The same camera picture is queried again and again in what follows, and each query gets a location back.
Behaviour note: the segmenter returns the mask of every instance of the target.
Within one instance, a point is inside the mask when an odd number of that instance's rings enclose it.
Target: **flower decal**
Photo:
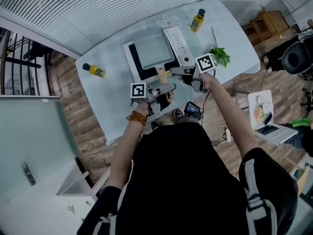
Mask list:
[[[163,20],[157,20],[156,23],[160,25],[163,29],[168,29],[175,26],[181,27],[181,24],[179,22],[176,22],[177,16],[171,16],[169,18],[168,15],[163,14],[162,18]]]

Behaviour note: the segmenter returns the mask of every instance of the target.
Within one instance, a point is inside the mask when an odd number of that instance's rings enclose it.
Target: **green vegetable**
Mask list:
[[[228,56],[226,52],[224,51],[225,48],[218,47],[213,28],[212,28],[212,31],[213,31],[213,36],[214,36],[214,48],[211,49],[210,53],[212,53],[215,56],[216,61],[220,65],[223,65],[226,68],[227,64],[230,63],[230,56]]]

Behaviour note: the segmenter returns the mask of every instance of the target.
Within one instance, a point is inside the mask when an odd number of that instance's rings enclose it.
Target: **bottle cap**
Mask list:
[[[198,12],[199,15],[204,16],[205,14],[205,10],[204,9],[200,9]]]
[[[86,71],[89,71],[90,70],[90,65],[89,64],[83,64],[83,69],[86,70]]]

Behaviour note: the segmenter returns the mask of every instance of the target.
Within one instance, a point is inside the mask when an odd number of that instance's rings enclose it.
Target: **bracelet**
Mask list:
[[[140,123],[142,123],[143,126],[146,125],[147,123],[147,117],[145,117],[144,115],[140,114],[137,111],[133,111],[132,114],[130,114],[127,117],[128,121],[138,121]]]

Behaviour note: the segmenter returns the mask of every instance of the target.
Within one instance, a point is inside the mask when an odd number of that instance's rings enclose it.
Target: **foot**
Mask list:
[[[263,57],[263,61],[264,61],[264,63],[268,63],[268,62],[269,62],[268,56],[265,55],[265,56]]]
[[[182,113],[182,111],[180,109],[174,110],[174,118],[176,121],[183,116],[184,116],[184,114]]]
[[[157,128],[160,128],[161,125],[160,125],[159,122],[157,122],[157,121],[154,120],[154,121],[152,121],[152,122],[150,123],[150,127],[151,127],[152,131],[154,131],[154,130],[156,130]]]

